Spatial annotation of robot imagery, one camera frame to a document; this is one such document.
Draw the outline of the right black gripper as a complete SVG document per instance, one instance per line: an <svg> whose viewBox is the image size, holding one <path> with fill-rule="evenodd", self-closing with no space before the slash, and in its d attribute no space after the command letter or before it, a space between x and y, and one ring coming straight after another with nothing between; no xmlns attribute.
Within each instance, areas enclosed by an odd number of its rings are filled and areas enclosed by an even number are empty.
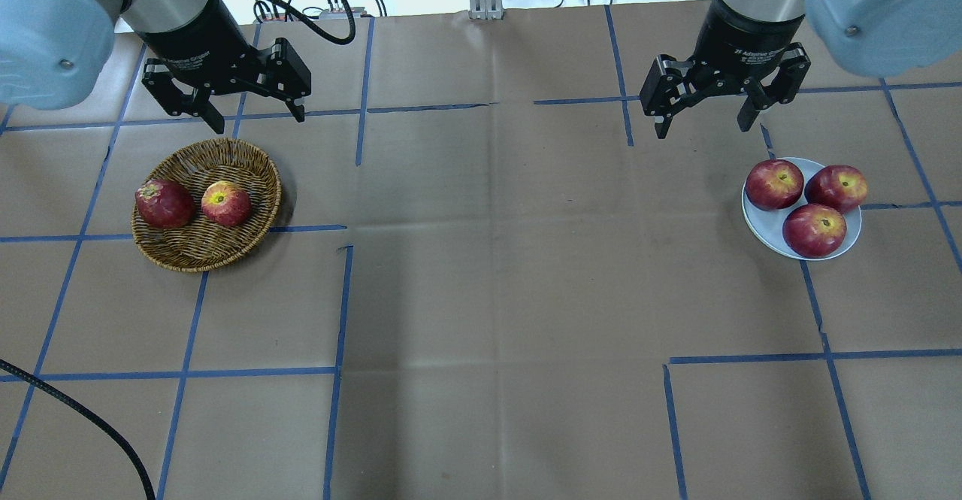
<svg viewBox="0 0 962 500"><path fill-rule="evenodd" d="M717 96L732 95L745 80L746 101L737 116L742 132L773 104L792 102L811 68L803 45L792 42L801 23L802 16L766 23L712 0L694 54L688 60L656 56L640 89L643 113L654 119L657 138L666 139L671 120L694 106L695 93L717 88L717 77L726 82ZM759 81L776 69L769 85Z"/></svg>

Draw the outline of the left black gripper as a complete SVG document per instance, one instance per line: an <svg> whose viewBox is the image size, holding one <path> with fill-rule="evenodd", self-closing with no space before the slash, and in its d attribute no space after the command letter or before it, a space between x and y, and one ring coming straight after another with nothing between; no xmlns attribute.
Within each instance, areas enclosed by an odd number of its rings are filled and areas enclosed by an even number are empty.
<svg viewBox="0 0 962 500"><path fill-rule="evenodd" d="M222 134L224 116L210 97L255 92L281 99L296 122L306 119L312 78L298 51L286 38L265 49L248 44L223 0L207 0L197 17L175 30L140 36L155 53L145 62L141 84L169 116L199 117ZM192 91L183 92L174 80Z"/></svg>

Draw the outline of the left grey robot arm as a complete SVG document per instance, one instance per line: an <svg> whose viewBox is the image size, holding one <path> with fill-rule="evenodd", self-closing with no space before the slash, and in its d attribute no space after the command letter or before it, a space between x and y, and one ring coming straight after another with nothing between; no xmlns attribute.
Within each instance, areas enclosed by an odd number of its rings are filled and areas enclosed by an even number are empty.
<svg viewBox="0 0 962 500"><path fill-rule="evenodd" d="M200 117L220 133L212 98L251 92L303 122L309 69L285 38L265 49L247 42L223 0L1 0L2 103L81 103L109 60L118 20L153 52L141 82L168 115Z"/></svg>

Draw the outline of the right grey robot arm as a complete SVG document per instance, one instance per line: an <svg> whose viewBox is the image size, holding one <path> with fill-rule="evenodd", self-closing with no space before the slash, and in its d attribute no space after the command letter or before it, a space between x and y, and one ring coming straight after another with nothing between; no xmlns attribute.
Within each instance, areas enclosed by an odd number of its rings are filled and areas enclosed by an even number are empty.
<svg viewBox="0 0 962 500"><path fill-rule="evenodd" d="M812 65L794 40L803 23L836 65L864 77L934 65L961 44L960 0L711 0L691 57L657 56L640 89L656 136L708 97L743 95L742 131L792 102Z"/></svg>

